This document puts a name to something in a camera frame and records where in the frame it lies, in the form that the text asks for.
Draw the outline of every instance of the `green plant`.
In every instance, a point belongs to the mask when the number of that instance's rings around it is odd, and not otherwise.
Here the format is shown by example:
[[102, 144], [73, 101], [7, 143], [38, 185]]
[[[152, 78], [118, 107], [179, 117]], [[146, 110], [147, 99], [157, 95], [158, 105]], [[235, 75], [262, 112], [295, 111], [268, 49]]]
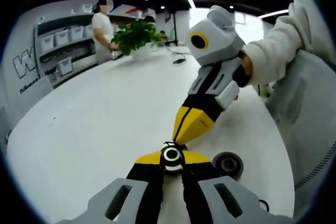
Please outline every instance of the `green plant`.
[[136, 21], [130, 24], [120, 23], [118, 27], [120, 31], [114, 34], [111, 42], [119, 44], [119, 50], [125, 55], [130, 55], [132, 50], [137, 50], [148, 42], [162, 41], [161, 34], [156, 33], [155, 26], [150, 23]]

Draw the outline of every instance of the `mouse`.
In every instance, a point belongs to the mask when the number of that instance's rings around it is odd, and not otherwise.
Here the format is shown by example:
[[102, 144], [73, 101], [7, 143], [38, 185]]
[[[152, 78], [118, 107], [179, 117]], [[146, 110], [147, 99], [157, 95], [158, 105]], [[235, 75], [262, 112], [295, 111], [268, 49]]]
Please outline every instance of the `mouse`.
[[185, 59], [178, 59], [178, 60], [174, 61], [173, 63], [174, 63], [174, 64], [180, 64], [180, 63], [182, 63], [183, 61], [185, 61]]

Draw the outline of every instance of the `white storage box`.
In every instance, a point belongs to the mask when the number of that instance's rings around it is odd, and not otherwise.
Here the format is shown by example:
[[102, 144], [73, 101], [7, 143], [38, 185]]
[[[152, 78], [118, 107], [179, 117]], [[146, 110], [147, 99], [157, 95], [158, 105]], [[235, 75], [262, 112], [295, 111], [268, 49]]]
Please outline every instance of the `white storage box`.
[[40, 39], [41, 51], [49, 51], [54, 48], [54, 35], [49, 35]]
[[86, 38], [92, 38], [93, 37], [93, 29], [91, 25], [88, 25], [84, 27], [84, 36]]
[[59, 69], [61, 76], [72, 72], [74, 70], [74, 67], [72, 66], [71, 57], [58, 62], [57, 68]]
[[56, 46], [61, 46], [69, 43], [69, 30], [59, 31], [55, 34]]
[[78, 26], [70, 29], [70, 40], [83, 39], [83, 27]]

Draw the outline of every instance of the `round white table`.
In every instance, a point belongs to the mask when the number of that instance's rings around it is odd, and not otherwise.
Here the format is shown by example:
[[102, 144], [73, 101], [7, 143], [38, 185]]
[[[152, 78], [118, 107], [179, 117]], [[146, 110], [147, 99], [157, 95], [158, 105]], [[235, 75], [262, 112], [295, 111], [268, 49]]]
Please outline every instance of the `round white table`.
[[[187, 48], [172, 48], [187, 51]], [[153, 59], [125, 57], [69, 80], [39, 101], [10, 135], [7, 159], [18, 185], [48, 222], [73, 219], [134, 161], [170, 141], [177, 110], [197, 77], [192, 56], [180, 65], [167, 49]], [[294, 184], [279, 131], [253, 87], [188, 145], [210, 159], [224, 151], [244, 162], [239, 182], [270, 212], [292, 217]], [[167, 178], [158, 223], [190, 223], [181, 178]]]

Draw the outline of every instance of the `white hoodie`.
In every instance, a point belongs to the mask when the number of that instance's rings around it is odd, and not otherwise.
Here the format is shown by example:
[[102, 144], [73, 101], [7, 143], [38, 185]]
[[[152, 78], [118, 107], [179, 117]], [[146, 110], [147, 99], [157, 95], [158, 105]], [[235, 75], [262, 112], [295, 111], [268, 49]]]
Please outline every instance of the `white hoodie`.
[[279, 17], [265, 39], [243, 47], [252, 61], [249, 84], [267, 84], [285, 76], [286, 65], [298, 49], [336, 65], [336, 51], [328, 27], [313, 0], [294, 0], [288, 16]]

